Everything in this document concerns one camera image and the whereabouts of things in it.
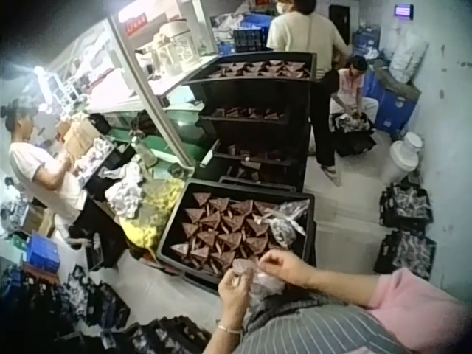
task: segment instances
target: hand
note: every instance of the hand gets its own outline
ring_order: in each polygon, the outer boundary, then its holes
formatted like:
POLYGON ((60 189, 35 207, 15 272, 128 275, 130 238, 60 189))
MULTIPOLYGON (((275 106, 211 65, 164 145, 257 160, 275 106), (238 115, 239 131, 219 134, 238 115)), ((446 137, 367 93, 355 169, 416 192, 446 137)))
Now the hand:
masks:
POLYGON ((263 255, 259 261, 259 269, 301 288, 310 288, 316 275, 316 269, 294 253, 277 249, 263 255))
POLYGON ((345 112, 348 116, 350 116, 350 117, 352 117, 352 116, 354 115, 354 111, 353 111, 351 108, 349 108, 349 107, 346 107, 346 108, 344 109, 344 112, 345 112))
POLYGON ((249 290, 253 274, 236 275, 232 269, 224 274, 218 286, 223 303, 221 325, 238 330, 243 323, 244 315, 249 306, 249 290))

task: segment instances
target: white floor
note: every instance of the white floor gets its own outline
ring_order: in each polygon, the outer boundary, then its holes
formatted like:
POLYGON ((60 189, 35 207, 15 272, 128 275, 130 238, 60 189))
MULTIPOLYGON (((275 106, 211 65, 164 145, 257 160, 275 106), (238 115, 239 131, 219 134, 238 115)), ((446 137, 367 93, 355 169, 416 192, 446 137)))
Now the white floor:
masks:
MULTIPOLYGON (((316 197, 315 221, 318 267, 351 273, 372 273, 378 248, 386 230, 378 225, 378 198, 384 189, 379 175, 388 153, 389 138, 375 133, 376 147, 365 156, 338 159, 342 186, 335 187, 319 169, 315 159, 308 162, 305 192, 316 197)), ((85 254, 71 250, 58 239, 66 279, 76 263, 85 265, 85 254)), ((208 330, 215 328, 220 315, 216 296, 178 277, 142 265, 124 253, 117 270, 91 275, 111 284, 132 310, 129 323, 164 316, 189 316, 208 330)))

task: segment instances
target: sign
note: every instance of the sign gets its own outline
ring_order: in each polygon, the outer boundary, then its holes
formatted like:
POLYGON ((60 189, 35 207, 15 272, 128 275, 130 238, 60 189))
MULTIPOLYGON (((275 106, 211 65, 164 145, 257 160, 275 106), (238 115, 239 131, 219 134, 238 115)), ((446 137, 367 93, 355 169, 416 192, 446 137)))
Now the sign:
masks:
POLYGON ((129 37, 134 34, 136 31, 143 28, 146 24, 148 24, 148 17, 145 13, 137 17, 130 18, 125 22, 125 31, 126 35, 129 37))

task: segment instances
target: beige shirt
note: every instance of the beige shirt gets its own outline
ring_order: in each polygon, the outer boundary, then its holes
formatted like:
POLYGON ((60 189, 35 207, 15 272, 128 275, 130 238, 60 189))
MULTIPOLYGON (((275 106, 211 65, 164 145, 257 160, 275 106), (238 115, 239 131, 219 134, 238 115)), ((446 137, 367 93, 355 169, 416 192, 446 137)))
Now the beige shirt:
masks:
POLYGON ((350 54, 338 29, 330 19, 317 13, 303 15, 297 11, 281 15, 272 21, 268 31, 267 47, 278 52, 316 53, 317 78, 323 77, 331 70, 334 48, 343 55, 350 54))
POLYGON ((60 169, 47 151, 26 142, 14 142, 9 151, 13 173, 26 190, 29 190, 41 203, 69 223, 74 223, 86 202, 86 191, 80 187, 77 177, 67 172, 58 190, 47 190, 33 181, 40 167, 50 173, 60 169))

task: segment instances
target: metal frame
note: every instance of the metal frame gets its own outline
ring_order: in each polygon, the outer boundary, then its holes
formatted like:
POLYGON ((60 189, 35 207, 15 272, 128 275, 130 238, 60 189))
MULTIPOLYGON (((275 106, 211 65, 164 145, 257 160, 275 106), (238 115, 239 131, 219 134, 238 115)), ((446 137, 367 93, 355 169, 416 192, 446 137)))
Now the metal frame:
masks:
POLYGON ((109 16, 106 19, 105 28, 110 32, 111 44, 115 48, 123 69, 132 78, 134 89, 141 98, 149 117, 159 129, 159 133, 162 134, 162 137, 184 167, 195 166, 195 161, 185 151, 184 144, 178 136, 177 131, 170 123, 159 100, 149 86, 145 73, 138 64, 128 37, 123 31, 117 15, 109 16))

